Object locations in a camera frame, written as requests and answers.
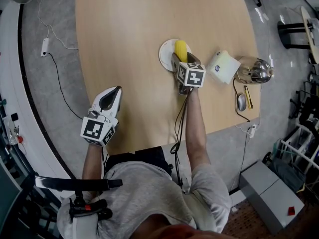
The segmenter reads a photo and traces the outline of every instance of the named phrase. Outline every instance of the black cable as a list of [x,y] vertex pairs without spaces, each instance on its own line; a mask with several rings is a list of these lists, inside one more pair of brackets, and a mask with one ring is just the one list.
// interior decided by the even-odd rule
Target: black cable
[[108,160],[108,156],[109,156],[109,154],[106,154],[106,158],[104,158],[104,151],[103,151],[103,147],[102,147],[102,162],[103,162],[103,167],[104,167],[103,179],[106,175],[106,161]]
[[237,115],[239,115],[240,117],[244,118],[247,122],[250,122],[249,119],[247,119],[246,117],[244,117],[244,116],[242,116],[242,115],[240,115],[238,113],[238,104],[237,104],[237,102],[238,102],[238,93],[237,93],[237,90],[235,88],[235,78],[233,80],[233,87],[234,87],[234,91],[235,91],[235,105],[236,105],[235,112],[237,113]]
[[52,58],[54,64],[55,64],[56,73],[57,73],[57,75],[58,75],[58,82],[59,82],[59,86],[60,86],[60,91],[61,91],[61,93],[62,93],[62,96],[63,96],[63,99],[64,99],[66,105],[68,106],[68,108],[70,109],[70,111],[73,112],[74,115],[76,115],[79,119],[83,120],[80,116],[78,116],[78,115],[71,109],[71,107],[68,105],[68,103],[67,103],[66,100],[65,100],[65,97],[64,97],[64,94],[63,94],[63,91],[62,91],[62,88],[61,88],[58,66],[56,65],[56,62],[55,62],[55,60],[54,60],[52,54],[49,53],[49,52],[44,52],[43,54],[44,54],[44,55],[45,55],[45,54],[49,54],[49,55],[51,56],[51,58]]
[[[178,185],[180,187],[183,186],[183,181],[180,177],[180,174],[179,174],[179,158],[178,158],[178,150],[179,150],[179,147],[180,147],[180,143],[181,143],[181,137],[182,137],[182,134],[183,134],[183,125],[184,125],[184,118],[185,118],[185,114],[186,114],[186,108],[187,108],[187,100],[188,100],[188,97],[189,95],[191,94],[191,92],[193,91],[194,88],[192,88],[189,93],[187,94],[187,97],[185,98],[185,101],[183,103],[183,105],[181,106],[181,109],[177,115],[177,118],[175,120],[175,125],[174,125],[174,131],[175,131],[175,135],[176,135],[176,138],[177,138],[177,143],[175,143],[173,145],[173,147],[170,149],[170,153],[175,155],[175,169],[176,169],[176,175],[177,175],[177,181],[178,181]],[[179,118],[179,115],[181,114],[181,118],[180,118],[180,122],[179,122],[179,126],[178,126],[178,132],[176,132],[176,124],[177,124],[177,121],[178,121],[178,118]]]

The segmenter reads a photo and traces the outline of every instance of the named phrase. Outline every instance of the electrical outlet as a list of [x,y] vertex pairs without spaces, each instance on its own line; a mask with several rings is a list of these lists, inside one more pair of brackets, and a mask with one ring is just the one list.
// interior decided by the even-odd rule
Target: electrical outlet
[[48,52],[49,48],[49,38],[44,38],[42,43],[41,57],[45,57],[47,54],[43,54],[44,52]]
[[257,128],[256,124],[253,124],[251,126],[251,128],[249,129],[249,134],[250,134],[249,138],[253,138],[255,136],[256,128]]

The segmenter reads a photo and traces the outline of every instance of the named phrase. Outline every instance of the red button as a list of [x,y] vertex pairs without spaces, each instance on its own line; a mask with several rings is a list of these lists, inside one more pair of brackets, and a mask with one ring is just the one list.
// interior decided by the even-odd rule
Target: red button
[[292,216],[292,215],[295,215],[296,212],[295,212],[295,207],[289,207],[288,209],[288,216]]
[[18,143],[22,143],[22,142],[23,142],[23,137],[19,135],[19,136],[17,137],[17,140],[18,140]]

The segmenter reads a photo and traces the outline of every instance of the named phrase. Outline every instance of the black strap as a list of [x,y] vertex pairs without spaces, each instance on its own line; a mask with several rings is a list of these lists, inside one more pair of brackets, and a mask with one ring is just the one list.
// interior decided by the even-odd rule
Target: black strap
[[123,185],[122,180],[73,180],[36,176],[38,188],[55,189],[57,191],[106,191]]

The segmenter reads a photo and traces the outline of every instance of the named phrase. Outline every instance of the white cabinet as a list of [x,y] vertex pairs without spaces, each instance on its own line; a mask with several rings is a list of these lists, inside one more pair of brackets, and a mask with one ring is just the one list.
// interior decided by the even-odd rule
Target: white cabinet
[[[239,185],[272,234],[285,228],[304,204],[265,164],[257,162],[241,174]],[[289,215],[289,207],[295,215]]]

